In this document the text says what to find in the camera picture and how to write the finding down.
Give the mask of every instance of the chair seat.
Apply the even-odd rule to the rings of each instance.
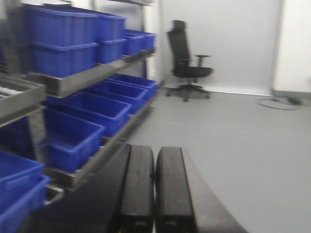
[[[208,67],[187,67],[185,71],[185,78],[202,78],[208,76],[213,71]]]

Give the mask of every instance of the blue plastic bin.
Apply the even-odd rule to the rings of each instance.
[[[0,127],[0,145],[13,153],[34,159],[28,120],[26,117]]]
[[[25,5],[34,42],[67,47],[94,42],[96,14]]]
[[[101,145],[103,126],[51,109],[44,110],[52,167],[74,172]]]
[[[127,84],[130,86],[140,87],[147,89],[148,93],[145,100],[149,100],[156,93],[157,84],[156,81],[150,79],[143,79],[135,76],[115,74],[111,76],[108,80],[116,83]]]
[[[135,114],[144,105],[145,96],[148,93],[147,90],[142,88],[105,80],[88,87],[85,91],[101,97],[131,104],[130,114]]]
[[[122,58],[125,39],[100,42],[96,49],[96,62],[109,63]]]
[[[111,137],[128,121],[131,105],[80,92],[52,108],[103,125],[104,135]]]
[[[155,47],[156,34],[154,33],[141,32],[131,29],[125,29],[125,33],[142,35],[144,37],[141,48],[142,50],[150,50]]]
[[[63,78],[94,67],[97,43],[57,47],[34,43],[35,70],[39,73]]]
[[[0,232],[15,233],[31,211],[43,206],[46,200],[45,185],[50,178],[41,175],[40,180],[27,190],[17,201],[6,210],[0,210]]]
[[[109,41],[109,40],[119,40],[123,38],[124,26],[126,17],[116,16],[108,13],[92,11],[77,7],[68,7],[68,6],[59,6],[55,5],[56,9],[66,9],[72,12],[86,13],[86,14],[95,14],[95,27],[94,35],[95,42],[100,41]]]
[[[43,164],[0,151],[0,213],[40,179]]]
[[[124,55],[133,55],[140,52],[142,49],[143,36],[125,33],[124,38],[126,39],[123,49]]]

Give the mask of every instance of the chair backrest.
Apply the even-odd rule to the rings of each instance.
[[[185,28],[186,24],[184,21],[173,20],[173,29],[167,33],[174,56],[174,74],[179,70],[178,59],[190,59]]]

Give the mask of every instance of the chair armrest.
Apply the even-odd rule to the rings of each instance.
[[[195,55],[195,57],[211,57],[210,55]]]

